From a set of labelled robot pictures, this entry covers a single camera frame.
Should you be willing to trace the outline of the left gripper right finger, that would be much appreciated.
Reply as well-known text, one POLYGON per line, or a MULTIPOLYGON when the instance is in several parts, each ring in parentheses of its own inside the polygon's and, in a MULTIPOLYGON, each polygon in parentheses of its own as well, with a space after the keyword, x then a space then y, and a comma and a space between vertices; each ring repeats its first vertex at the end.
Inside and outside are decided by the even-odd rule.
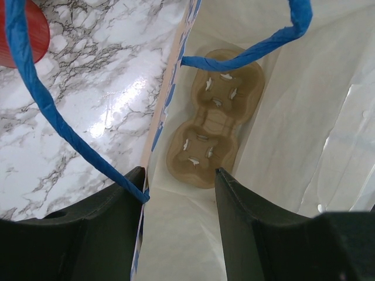
POLYGON ((373 280, 374 212, 307 218, 216 170, 228 280, 373 280))

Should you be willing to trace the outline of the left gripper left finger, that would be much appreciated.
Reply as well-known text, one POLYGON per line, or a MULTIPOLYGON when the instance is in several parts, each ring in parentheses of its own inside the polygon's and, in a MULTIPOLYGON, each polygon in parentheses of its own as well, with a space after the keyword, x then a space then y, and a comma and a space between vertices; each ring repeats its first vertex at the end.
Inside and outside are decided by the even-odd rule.
POLYGON ((130 280, 141 207, 114 183, 42 219, 1 220, 1 280, 130 280))

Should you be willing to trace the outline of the paper takeout bag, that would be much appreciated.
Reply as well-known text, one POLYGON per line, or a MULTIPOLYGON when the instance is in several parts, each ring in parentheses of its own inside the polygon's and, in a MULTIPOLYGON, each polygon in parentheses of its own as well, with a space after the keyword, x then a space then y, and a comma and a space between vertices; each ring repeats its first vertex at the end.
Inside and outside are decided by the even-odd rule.
MULTIPOLYGON (((187 1, 38 1, 51 29, 36 69, 74 130, 122 172, 141 148, 187 1)), ((234 177, 291 211, 374 203, 374 2, 313 1, 307 34, 260 60, 265 90, 241 130, 234 177)), ((184 67, 151 155, 137 280, 224 280, 213 191, 166 168, 190 115, 184 67)), ((110 184, 47 123, 19 73, 1 68, 1 218, 40 219, 110 184)))

